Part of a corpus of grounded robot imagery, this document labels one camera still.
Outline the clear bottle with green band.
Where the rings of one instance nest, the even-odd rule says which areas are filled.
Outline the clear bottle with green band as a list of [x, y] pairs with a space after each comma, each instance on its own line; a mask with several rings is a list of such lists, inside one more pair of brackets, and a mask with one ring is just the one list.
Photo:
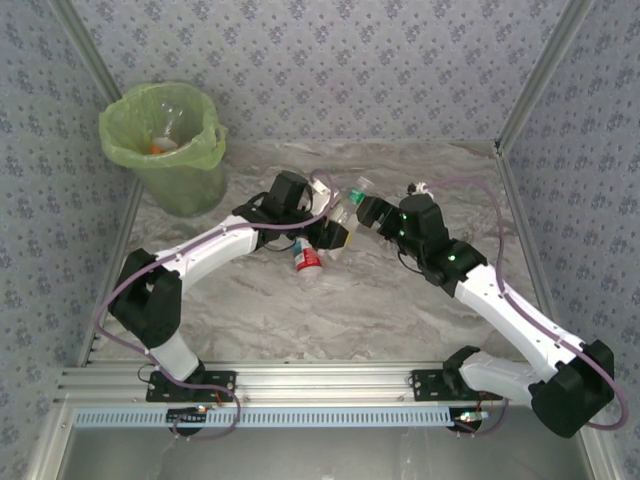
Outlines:
[[372, 189], [373, 183], [366, 177], [359, 177], [354, 185], [341, 192], [331, 212], [330, 219], [347, 231], [358, 228], [357, 209]]

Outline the red label clear bottle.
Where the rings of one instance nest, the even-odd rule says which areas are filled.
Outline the red label clear bottle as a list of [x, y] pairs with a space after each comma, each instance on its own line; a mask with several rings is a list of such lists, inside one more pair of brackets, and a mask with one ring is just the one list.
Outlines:
[[296, 273], [303, 280], [316, 280], [323, 273], [322, 260], [306, 238], [295, 240], [293, 255]]

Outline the orange label soda bottle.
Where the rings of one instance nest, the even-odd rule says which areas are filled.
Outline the orange label soda bottle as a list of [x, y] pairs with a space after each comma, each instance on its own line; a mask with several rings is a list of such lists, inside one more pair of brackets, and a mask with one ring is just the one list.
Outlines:
[[151, 133], [151, 153], [164, 154], [179, 149], [192, 138], [192, 121], [181, 107], [162, 104]]

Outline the green-lined trash bin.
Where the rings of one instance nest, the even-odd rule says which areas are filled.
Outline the green-lined trash bin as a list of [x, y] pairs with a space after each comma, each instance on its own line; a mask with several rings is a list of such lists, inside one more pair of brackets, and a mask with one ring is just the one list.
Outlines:
[[225, 128], [227, 134], [213, 100], [198, 88], [184, 82], [144, 83], [129, 89], [99, 115], [99, 135], [105, 155], [129, 169], [141, 167], [151, 145], [154, 121], [164, 103], [189, 113], [193, 127], [191, 140], [202, 143], [211, 139], [217, 127]]

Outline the small circuit board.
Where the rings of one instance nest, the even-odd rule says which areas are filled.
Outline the small circuit board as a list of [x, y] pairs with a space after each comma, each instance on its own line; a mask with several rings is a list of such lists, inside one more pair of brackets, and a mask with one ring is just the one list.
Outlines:
[[472, 434], [478, 431], [484, 420], [487, 420], [490, 414], [484, 410], [473, 410], [468, 408], [451, 408], [451, 420], [453, 425], [450, 430]]
[[170, 408], [165, 414], [167, 424], [201, 424], [206, 421], [207, 409], [203, 407]]

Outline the aluminium table side rail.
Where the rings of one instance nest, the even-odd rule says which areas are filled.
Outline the aluminium table side rail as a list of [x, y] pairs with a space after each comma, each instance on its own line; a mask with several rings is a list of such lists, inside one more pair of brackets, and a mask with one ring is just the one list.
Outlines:
[[99, 336], [96, 326], [101, 325], [101, 322], [105, 318], [106, 308], [103, 304], [112, 293], [118, 279], [119, 272], [121, 271], [122, 261], [125, 257], [125, 250], [135, 222], [143, 190], [144, 188], [141, 182], [134, 177], [125, 203], [123, 215], [119, 223], [119, 228], [115, 236], [109, 261], [106, 266], [106, 273], [100, 289], [98, 290], [96, 305], [89, 320], [80, 354], [76, 362], [77, 367], [85, 367], [87, 365], [94, 341]]
[[535, 245], [524, 205], [521, 201], [511, 166], [498, 141], [494, 142], [494, 151], [498, 170], [509, 201], [514, 222], [520, 237], [524, 258], [530, 274], [532, 285], [542, 312], [552, 320], [559, 320], [557, 309], [551, 295], [543, 265]]

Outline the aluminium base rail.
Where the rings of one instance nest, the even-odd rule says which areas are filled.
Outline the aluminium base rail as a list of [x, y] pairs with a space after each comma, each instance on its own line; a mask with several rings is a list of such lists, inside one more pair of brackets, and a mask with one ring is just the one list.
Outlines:
[[[213, 362], [214, 371], [233, 371], [244, 407], [400, 407], [414, 405], [415, 370], [435, 370], [439, 363], [386, 362]], [[53, 401], [74, 406], [195, 406], [196, 399], [158, 402], [146, 399], [153, 369], [141, 361], [95, 361], [62, 370]]]

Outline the aluminium frame post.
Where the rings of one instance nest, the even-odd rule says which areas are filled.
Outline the aluminium frame post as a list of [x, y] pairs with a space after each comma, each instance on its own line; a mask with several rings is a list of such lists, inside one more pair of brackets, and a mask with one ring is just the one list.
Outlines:
[[71, 0], [48, 2], [103, 97], [109, 103], [119, 100], [121, 92]]
[[564, 10], [495, 140], [495, 149], [499, 156], [504, 157], [517, 139], [594, 3], [595, 0], [567, 0]]

